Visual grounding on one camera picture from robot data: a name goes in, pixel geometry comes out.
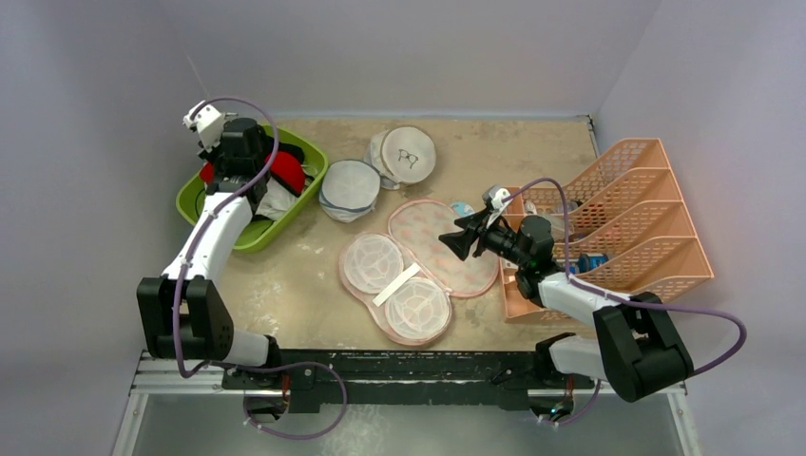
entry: purple cable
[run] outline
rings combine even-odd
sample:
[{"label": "purple cable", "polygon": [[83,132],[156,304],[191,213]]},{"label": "purple cable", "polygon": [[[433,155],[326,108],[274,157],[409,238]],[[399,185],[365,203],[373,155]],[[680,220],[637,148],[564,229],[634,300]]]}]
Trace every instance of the purple cable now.
[{"label": "purple cable", "polygon": [[[554,180],[552,178],[536,179],[536,180],[533,180],[533,181],[529,182],[528,184],[524,185],[523,187],[519,188],[515,193],[513,193],[513,194],[509,195],[508,197],[504,198],[504,202],[507,202],[507,201],[510,201],[510,200],[514,199],[518,195],[520,195],[520,194],[524,193],[525,191],[527,191],[532,186],[537,185],[538,183],[541,183],[541,182],[551,182],[552,185],[557,187],[557,191],[560,192],[560,200],[563,203],[563,221],[565,222],[565,232],[564,232],[564,237],[565,237],[564,241],[565,241],[565,243],[563,244],[563,255],[564,255],[565,260],[566,260],[566,264],[565,264],[566,277],[568,278],[568,281],[571,284],[573,284],[575,287],[579,288],[580,290],[585,290],[587,292],[594,293],[595,295],[602,296],[605,299],[611,299],[613,301],[618,302],[619,304],[624,304],[625,306],[634,307],[634,308],[637,308],[637,309],[647,309],[649,311],[664,311],[664,312],[665,311],[672,311],[672,312],[680,312],[680,313],[683,313],[683,314],[711,315],[711,316],[717,316],[719,318],[723,318],[725,320],[728,320],[728,321],[731,321],[732,323],[734,323],[737,326],[737,328],[739,328],[739,337],[737,338],[736,343],[730,349],[728,349],[725,353],[721,354],[720,356],[717,356],[717,358],[714,359],[713,361],[711,361],[709,363],[706,363],[706,364],[700,366],[699,368],[694,369],[694,371],[691,373],[692,377],[694,377],[696,375],[700,375],[701,373],[710,371],[711,369],[715,368],[716,366],[718,366],[718,365],[724,363],[725,361],[727,361],[731,356],[736,354],[741,349],[741,347],[744,345],[744,342],[747,341],[747,327],[745,327],[744,323],[741,320],[739,320],[739,318],[736,317],[735,315],[732,315],[732,314],[730,314],[728,312],[711,310],[711,309],[688,309],[686,307],[676,306],[676,305],[672,305],[672,304],[653,304],[653,303],[648,303],[648,302],[630,301],[630,300],[624,299],[624,298],[622,298],[620,296],[615,296],[613,294],[609,294],[608,292],[606,292],[604,290],[600,290],[600,289],[595,288],[595,287],[593,287],[591,285],[588,285],[588,284],[580,281],[579,279],[575,278],[573,275],[571,275],[571,270],[570,270],[570,266],[571,266],[571,261],[570,261],[571,260],[571,251],[570,251],[570,248],[568,247],[568,237],[569,237],[569,234],[570,234],[569,229],[568,229],[568,225],[570,223],[569,223],[569,216],[568,216],[568,205],[566,203],[566,192],[563,191],[563,186],[560,185],[560,183],[558,181],[556,181],[556,180]],[[587,404],[585,404],[585,407],[582,410],[580,410],[579,413],[575,413],[573,417],[565,420],[563,422],[563,425],[573,423],[574,421],[576,421],[580,417],[580,415],[582,415],[583,413],[588,411],[588,409],[590,408],[590,405],[593,403],[593,400],[596,399],[596,396],[598,395],[600,383],[601,382],[597,382],[596,389],[594,390],[594,394],[590,398],[590,400],[587,402]]]},{"label": "purple cable", "polygon": [[[246,193],[246,191],[249,190],[250,187],[255,185],[255,183],[257,183],[260,179],[262,179],[269,172],[269,169],[271,169],[272,164],[275,161],[275,157],[277,156],[278,148],[279,148],[279,132],[278,132],[277,124],[275,123],[274,119],[272,119],[272,116],[270,116],[268,113],[266,113],[266,111],[264,111],[262,108],[260,108],[260,106],[257,106],[256,104],[254,104],[254,103],[252,103],[252,102],[250,102],[248,100],[244,100],[244,99],[239,98],[239,97],[216,97],[216,98],[213,98],[211,100],[207,100],[204,103],[199,104],[198,106],[196,106],[196,109],[194,109],[193,112],[190,113],[190,118],[193,119],[194,117],[196,117],[197,114],[199,114],[199,112],[205,106],[210,105],[210,104],[215,103],[215,102],[238,102],[238,103],[242,103],[244,105],[251,106],[252,108],[256,109],[257,112],[259,112],[263,117],[265,117],[266,120],[269,122],[269,124],[272,126],[272,133],[274,134],[274,144],[272,145],[272,152],[271,152],[271,155],[269,156],[269,160],[266,162],[265,165],[263,165],[263,167],[260,169],[260,171],[257,173],[257,175],[254,178],[252,178],[250,181],[245,183],[241,188],[239,188],[237,191],[235,191],[232,195],[230,195],[229,197],[225,198],[221,203],[219,203],[218,206],[213,208],[213,210],[211,211],[211,214],[209,216],[205,217],[204,220],[201,220],[201,222],[199,224],[199,231],[197,231],[196,235],[193,236],[190,239],[190,243],[187,246],[187,250],[184,253],[184,263],[180,267],[179,276],[177,277],[176,288],[174,289],[173,314],[172,314],[172,324],[173,324],[173,333],[174,333],[173,334],[173,336],[174,336],[174,353],[176,354],[177,367],[179,369],[179,374],[182,376],[182,378],[190,378],[193,375],[195,375],[196,372],[198,372],[201,368],[203,368],[203,367],[205,367],[205,366],[210,364],[209,361],[202,361],[190,371],[188,371],[188,370],[186,370],[184,368],[184,356],[182,354],[182,341],[180,339],[180,318],[179,318],[180,312],[179,312],[179,308],[180,308],[180,305],[182,303],[182,284],[184,283],[185,276],[187,276],[188,264],[190,264],[191,260],[193,259],[193,255],[196,253],[196,249],[199,248],[199,243],[202,242],[202,238],[204,237],[204,233],[207,231],[207,228],[209,228],[210,224],[213,222],[213,220],[219,214],[221,209],[226,207],[226,205],[229,204],[230,202],[232,202],[234,199],[239,198],[244,193]],[[309,439],[315,439],[316,437],[319,437],[319,436],[324,435],[325,433],[329,432],[330,430],[335,428],[336,425],[338,425],[338,423],[344,417],[344,414],[347,412],[347,389],[344,386],[344,381],[341,379],[341,377],[334,370],[332,370],[331,368],[329,368],[329,367],[327,367],[327,366],[325,366],[323,364],[319,364],[319,363],[315,363],[315,362],[301,362],[301,363],[289,364],[287,366],[280,366],[280,367],[272,368],[272,369],[248,368],[248,367],[247,368],[241,367],[240,369],[245,370],[245,371],[254,371],[254,372],[258,372],[258,373],[274,373],[274,372],[285,371],[285,370],[288,370],[288,369],[293,369],[293,368],[302,367],[302,366],[321,367],[321,368],[327,370],[336,379],[336,381],[338,382],[338,385],[341,387],[341,394],[342,394],[342,396],[341,396],[342,397],[341,412],[338,414],[338,417],[336,418],[336,420],[330,426],[326,427],[325,429],[321,430],[320,432],[316,432],[316,433],[313,433],[313,434],[306,434],[306,435],[285,434],[283,432],[272,431],[271,429],[268,429],[268,428],[259,427],[261,430],[265,430],[266,432],[272,433],[272,434],[277,435],[279,437],[288,438],[288,439],[309,440]]]},{"label": "purple cable", "polygon": [[246,421],[257,430],[262,430],[263,432],[266,432],[268,434],[272,434],[272,435],[275,435],[275,436],[278,436],[278,437],[282,437],[283,439],[289,439],[289,440],[312,440],[312,439],[316,439],[316,437],[321,437],[322,435],[325,435],[326,433],[328,433],[331,430],[333,430],[336,426],[338,426],[338,424],[341,422],[341,419],[344,418],[344,414],[347,413],[347,387],[345,387],[344,381],[341,379],[340,376],[338,376],[336,371],[331,369],[329,366],[325,366],[324,364],[317,363],[317,362],[314,362],[314,361],[303,361],[303,362],[300,362],[300,363],[293,363],[293,364],[289,364],[289,365],[286,365],[286,366],[280,366],[278,368],[272,368],[272,369],[250,368],[250,367],[240,367],[240,366],[238,366],[238,368],[241,369],[241,370],[250,371],[250,372],[257,372],[257,373],[275,373],[275,372],[280,372],[280,371],[287,371],[289,369],[304,368],[304,367],[315,367],[315,368],[325,369],[326,371],[328,371],[336,379],[336,381],[338,382],[338,386],[341,388],[341,409],[338,411],[338,416],[336,417],[336,419],[328,427],[326,427],[323,430],[314,432],[312,434],[288,434],[288,433],[285,433],[285,432],[282,432],[282,431],[279,431],[279,430],[274,430],[274,429],[271,429],[269,427],[265,427],[264,425],[262,425],[262,424],[258,423],[257,421],[255,421],[255,419],[252,418],[252,415],[249,414],[249,408],[246,405],[246,401],[249,398],[244,397],[243,398],[243,415],[246,417]]}]

